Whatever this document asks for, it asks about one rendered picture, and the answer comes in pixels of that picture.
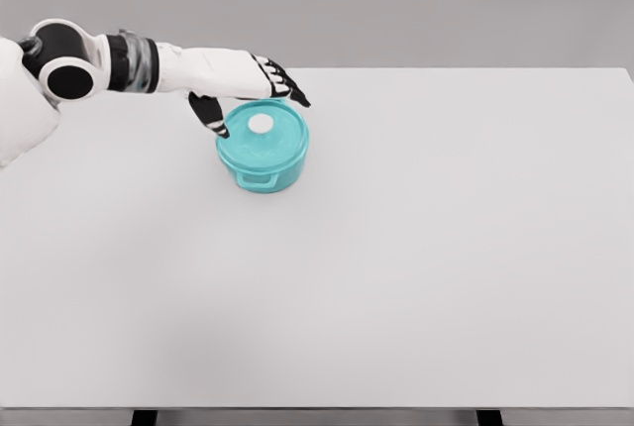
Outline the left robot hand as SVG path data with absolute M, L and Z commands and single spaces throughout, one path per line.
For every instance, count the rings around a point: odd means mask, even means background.
M 229 138 L 230 133 L 220 98 L 288 98 L 304 108 L 311 106 L 306 94 L 280 64 L 247 51 L 195 50 L 193 60 L 185 65 L 180 85 L 188 91 L 190 107 L 202 124 L 222 139 Z

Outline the teal pot lid white knob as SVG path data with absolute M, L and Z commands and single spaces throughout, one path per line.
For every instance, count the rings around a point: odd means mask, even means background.
M 267 99 L 235 108 L 225 117 L 228 139 L 216 140 L 221 160 L 244 169 L 287 165 L 308 147 L 304 119 L 288 104 Z

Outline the teal pot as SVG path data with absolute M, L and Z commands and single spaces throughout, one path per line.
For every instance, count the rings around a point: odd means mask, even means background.
M 244 169 L 230 165 L 220 157 L 219 159 L 240 188 L 255 193 L 275 193 L 289 187 L 299 178 L 304 168 L 308 147 L 291 163 L 264 170 Z

